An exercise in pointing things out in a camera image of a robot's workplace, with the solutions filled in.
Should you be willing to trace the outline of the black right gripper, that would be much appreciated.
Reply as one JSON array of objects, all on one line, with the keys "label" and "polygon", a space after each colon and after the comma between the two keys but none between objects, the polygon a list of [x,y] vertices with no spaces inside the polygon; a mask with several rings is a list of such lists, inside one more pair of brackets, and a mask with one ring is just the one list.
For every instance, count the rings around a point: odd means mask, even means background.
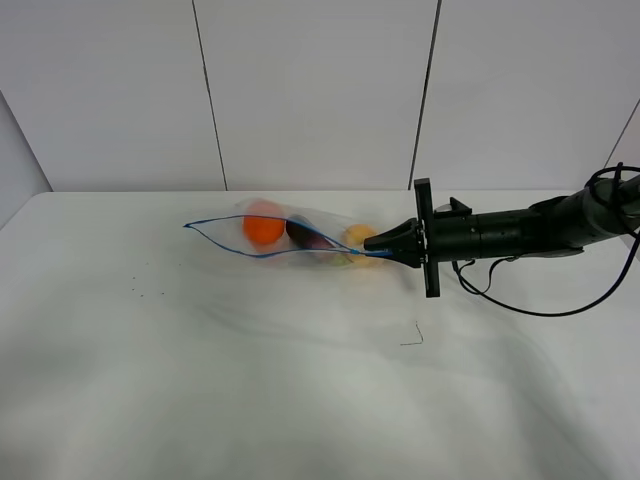
[{"label": "black right gripper", "polygon": [[435,218],[429,178],[414,181],[418,220],[410,218],[400,225],[364,240],[365,249],[390,249],[386,260],[408,267],[423,265],[427,298],[440,296],[439,264],[480,257],[478,221],[466,217]]}]

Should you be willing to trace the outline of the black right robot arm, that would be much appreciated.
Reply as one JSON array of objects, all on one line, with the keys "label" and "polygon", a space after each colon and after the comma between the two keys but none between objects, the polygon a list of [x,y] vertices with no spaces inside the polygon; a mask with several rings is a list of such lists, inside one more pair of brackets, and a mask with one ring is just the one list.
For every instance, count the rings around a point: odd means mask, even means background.
[{"label": "black right robot arm", "polygon": [[417,216],[364,240],[367,255],[379,255],[424,272],[428,298],[440,296],[439,265],[477,260],[577,255],[596,242],[631,235],[639,228],[639,177],[621,178],[637,167],[596,172],[584,188],[525,209],[475,214],[452,197],[433,206],[428,178],[414,182]]}]

